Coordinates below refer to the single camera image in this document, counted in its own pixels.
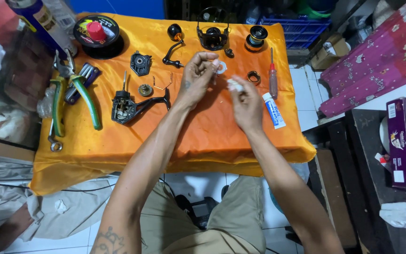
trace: blue wall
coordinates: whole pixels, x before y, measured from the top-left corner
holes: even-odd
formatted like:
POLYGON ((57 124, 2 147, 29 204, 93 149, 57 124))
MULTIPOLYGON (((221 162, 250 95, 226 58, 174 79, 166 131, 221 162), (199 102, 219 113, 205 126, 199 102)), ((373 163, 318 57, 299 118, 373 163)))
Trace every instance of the blue wall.
POLYGON ((76 13, 107 12, 163 20, 163 0, 69 0, 76 13))

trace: pliers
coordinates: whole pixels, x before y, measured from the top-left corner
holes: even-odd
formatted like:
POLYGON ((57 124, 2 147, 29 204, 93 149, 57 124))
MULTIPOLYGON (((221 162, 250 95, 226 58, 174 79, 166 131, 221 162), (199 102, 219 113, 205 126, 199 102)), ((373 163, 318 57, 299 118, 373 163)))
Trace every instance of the pliers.
POLYGON ((68 61, 66 65, 64 61, 60 59, 59 51, 56 50, 55 65, 57 67, 57 70, 59 71, 59 76, 55 79, 50 80, 51 83, 56 85, 52 112, 54 121, 54 132, 57 136, 65 136, 65 126, 63 122, 62 112, 64 108, 65 90, 67 89, 69 84, 68 79, 71 80, 73 86, 76 87, 76 89, 86 102, 87 107, 90 111, 90 117, 92 118, 93 128, 95 130, 99 130, 101 128, 101 124, 100 119, 98 118, 98 113, 95 109, 95 106, 93 105, 92 99, 87 93, 87 89, 82 84, 83 82, 85 82, 85 78, 74 73, 76 67, 74 65, 74 60, 71 57, 70 50, 66 49, 65 53, 67 54, 68 61))

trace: blue crate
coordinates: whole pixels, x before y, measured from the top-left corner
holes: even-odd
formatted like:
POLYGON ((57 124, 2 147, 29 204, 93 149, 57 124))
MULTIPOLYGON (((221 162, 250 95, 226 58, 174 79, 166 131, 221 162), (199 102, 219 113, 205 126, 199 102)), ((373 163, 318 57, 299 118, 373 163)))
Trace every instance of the blue crate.
POLYGON ((305 49, 331 24, 331 20, 285 20, 262 16, 258 21, 258 25, 276 23, 280 23, 285 32, 286 49, 305 49))

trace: tattoo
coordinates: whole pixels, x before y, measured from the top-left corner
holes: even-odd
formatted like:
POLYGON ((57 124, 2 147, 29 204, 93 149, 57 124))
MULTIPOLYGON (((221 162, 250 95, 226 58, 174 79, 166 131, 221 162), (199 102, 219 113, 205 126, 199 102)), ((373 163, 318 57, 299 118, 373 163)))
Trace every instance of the tattoo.
POLYGON ((112 232, 112 227, 103 234, 98 233, 90 254, 121 254, 118 251, 124 246, 123 237, 112 232))
POLYGON ((190 84, 191 84, 190 81, 186 81, 186 83, 184 84, 184 87, 186 88, 186 90, 189 89, 190 84))

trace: satin cloth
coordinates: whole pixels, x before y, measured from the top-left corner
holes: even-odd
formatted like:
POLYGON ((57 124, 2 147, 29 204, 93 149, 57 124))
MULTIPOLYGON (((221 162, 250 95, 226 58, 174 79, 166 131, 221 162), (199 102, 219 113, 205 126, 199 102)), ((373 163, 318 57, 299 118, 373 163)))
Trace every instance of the satin cloth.
MULTIPOLYGON (((175 43, 167 35, 169 25, 177 23, 181 26, 185 43, 185 46, 173 50, 172 60, 180 60, 185 65, 195 52, 204 50, 197 37, 196 22, 151 20, 117 14, 103 15, 113 18, 120 26, 121 36, 125 40, 123 52, 113 59, 102 61, 90 58, 79 49, 75 58, 78 69, 76 72, 85 62, 97 66, 102 71, 88 88, 102 122, 102 130, 97 131, 93 128, 84 100, 78 100, 73 106, 66 104, 65 136, 56 137, 64 147, 60 152, 51 152, 51 144, 47 139, 51 120, 44 119, 40 144, 34 160, 33 178, 29 184, 37 195, 53 193, 107 173, 123 170, 138 147, 156 128, 167 113, 165 104, 155 104, 131 122, 121 125, 110 119, 111 100, 115 92, 122 89, 125 70, 131 74, 126 86, 136 103, 146 99, 139 95, 139 85, 149 84, 153 87, 155 77, 156 86, 164 88, 170 83, 172 72, 172 83, 168 88, 173 106, 183 68, 177 69, 162 63, 162 58, 175 43), (131 55, 136 50, 141 54, 152 56, 148 75, 138 77, 129 66, 131 55)), ((200 23, 200 29, 206 32, 210 25, 217 26, 221 31, 226 28, 226 24, 200 23)), ((278 73, 279 94, 275 102, 286 126, 275 130, 264 106, 262 120, 264 131, 289 162, 307 162, 316 154, 315 148, 301 133, 281 25, 266 26, 268 37, 261 52, 257 54, 250 53, 244 48, 250 28, 251 25, 230 24, 229 39, 224 48, 231 48, 234 58, 228 58, 223 50, 216 51, 219 59, 226 63, 227 70, 217 77, 217 85, 210 85, 205 97, 186 119, 166 167, 167 173, 226 172, 262 176, 262 170, 245 134, 234 121, 226 80, 232 74, 246 76, 250 71, 257 71, 262 79, 257 89, 261 95, 267 93, 271 47, 278 73)), ((152 96, 164 96, 163 90, 157 88, 153 90, 152 96)))

